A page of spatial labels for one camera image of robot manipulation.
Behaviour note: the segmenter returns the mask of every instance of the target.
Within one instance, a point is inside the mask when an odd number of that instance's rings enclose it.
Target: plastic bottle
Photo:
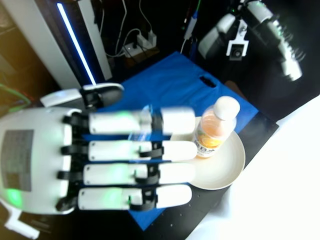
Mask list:
[[[204,111],[192,139],[198,148],[198,157],[208,158],[215,154],[235,129],[239,111],[240,104],[231,96],[218,98]]]

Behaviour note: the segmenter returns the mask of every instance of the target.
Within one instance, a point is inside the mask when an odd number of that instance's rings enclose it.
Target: blue light strip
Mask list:
[[[79,57],[80,57],[80,59],[81,59],[81,61],[83,63],[83,66],[84,66],[86,72],[88,73],[88,76],[89,76],[89,78],[91,80],[91,83],[92,83],[92,85],[95,86],[96,85],[96,81],[95,81],[94,76],[92,75],[92,73],[90,71],[90,68],[89,68],[89,66],[87,64],[87,61],[85,59],[85,56],[84,56],[84,54],[83,54],[83,52],[82,52],[82,50],[80,48],[80,45],[79,45],[78,40],[76,38],[76,35],[75,35],[71,25],[70,25],[70,22],[69,22],[69,19],[67,17],[67,14],[65,12],[65,9],[64,9],[64,7],[62,6],[61,3],[57,3],[56,5],[57,5],[57,7],[58,7],[58,9],[60,11],[60,14],[62,16],[62,19],[64,21],[65,26],[68,29],[70,37],[71,37],[71,39],[73,41],[73,44],[74,44],[74,46],[75,46],[75,48],[76,48],[76,50],[77,50],[77,52],[79,54]]]

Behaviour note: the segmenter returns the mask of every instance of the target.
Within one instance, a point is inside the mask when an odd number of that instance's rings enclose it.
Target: gray panel on robotic hand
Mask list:
[[[30,192],[33,130],[7,130],[1,147],[3,186]]]

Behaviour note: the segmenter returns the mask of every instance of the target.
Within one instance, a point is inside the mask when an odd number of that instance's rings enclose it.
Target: bottle label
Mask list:
[[[224,142],[221,139],[214,138],[205,133],[199,124],[192,140],[198,148],[197,155],[203,158],[211,157],[215,151]]]

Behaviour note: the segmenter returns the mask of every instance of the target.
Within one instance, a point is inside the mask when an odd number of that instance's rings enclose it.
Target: round plate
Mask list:
[[[198,126],[201,117],[197,117]],[[191,141],[193,134],[172,135],[171,141]],[[233,131],[217,152],[208,158],[185,161],[195,167],[191,185],[205,190],[218,190],[231,185],[245,168],[246,153],[240,137]]]

